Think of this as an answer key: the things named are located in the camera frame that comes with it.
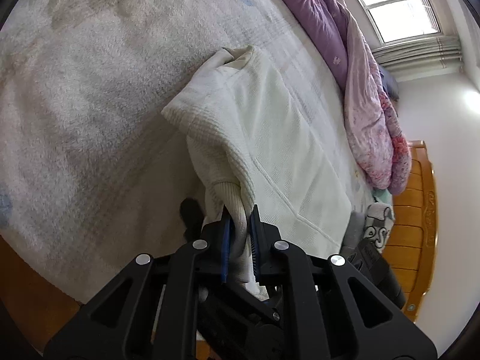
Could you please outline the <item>white waffle-knit sweater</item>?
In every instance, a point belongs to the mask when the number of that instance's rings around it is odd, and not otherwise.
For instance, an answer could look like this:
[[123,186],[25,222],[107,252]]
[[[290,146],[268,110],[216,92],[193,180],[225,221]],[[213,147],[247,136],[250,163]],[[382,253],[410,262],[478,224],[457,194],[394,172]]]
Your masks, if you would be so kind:
[[335,84],[326,94],[305,81],[292,85],[267,54],[247,46],[206,57],[163,108],[185,134],[208,221],[231,214],[231,271],[259,299],[267,292],[253,277],[253,211],[307,254],[324,258],[340,249],[352,210],[329,158],[340,106]]

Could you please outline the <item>wooden bed footboard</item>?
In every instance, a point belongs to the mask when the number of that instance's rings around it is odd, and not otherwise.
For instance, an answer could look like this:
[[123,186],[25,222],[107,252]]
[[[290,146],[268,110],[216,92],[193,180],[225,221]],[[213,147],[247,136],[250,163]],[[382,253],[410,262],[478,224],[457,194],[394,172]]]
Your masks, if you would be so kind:
[[403,290],[403,313],[416,321],[431,287],[438,241],[433,165],[425,141],[410,141],[412,169],[405,191],[393,198],[394,226],[383,251]]

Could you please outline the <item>white fleece bed blanket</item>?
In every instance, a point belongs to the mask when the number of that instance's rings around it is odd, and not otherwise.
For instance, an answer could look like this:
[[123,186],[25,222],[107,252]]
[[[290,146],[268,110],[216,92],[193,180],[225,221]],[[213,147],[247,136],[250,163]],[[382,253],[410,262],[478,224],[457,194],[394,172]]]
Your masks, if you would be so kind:
[[282,0],[19,0],[1,29],[3,238],[79,302],[137,254],[175,252],[182,201],[208,219],[163,109],[206,57],[244,47],[292,85],[337,86],[329,158],[351,213],[365,208],[375,188],[349,147],[343,92]]

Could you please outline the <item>pink purple floral quilt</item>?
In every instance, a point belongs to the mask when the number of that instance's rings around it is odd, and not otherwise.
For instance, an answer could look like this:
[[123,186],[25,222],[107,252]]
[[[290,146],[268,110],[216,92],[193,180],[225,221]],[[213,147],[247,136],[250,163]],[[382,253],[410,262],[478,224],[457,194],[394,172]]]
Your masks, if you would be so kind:
[[344,0],[282,0],[309,36],[343,92],[346,137],[375,189],[401,194],[412,156],[379,66]]

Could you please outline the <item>window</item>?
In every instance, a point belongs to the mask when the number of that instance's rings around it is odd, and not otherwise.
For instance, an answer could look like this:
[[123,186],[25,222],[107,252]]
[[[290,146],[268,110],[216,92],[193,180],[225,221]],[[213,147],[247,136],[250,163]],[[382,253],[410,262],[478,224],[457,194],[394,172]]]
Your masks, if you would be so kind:
[[431,0],[359,0],[359,2],[383,44],[442,33]]

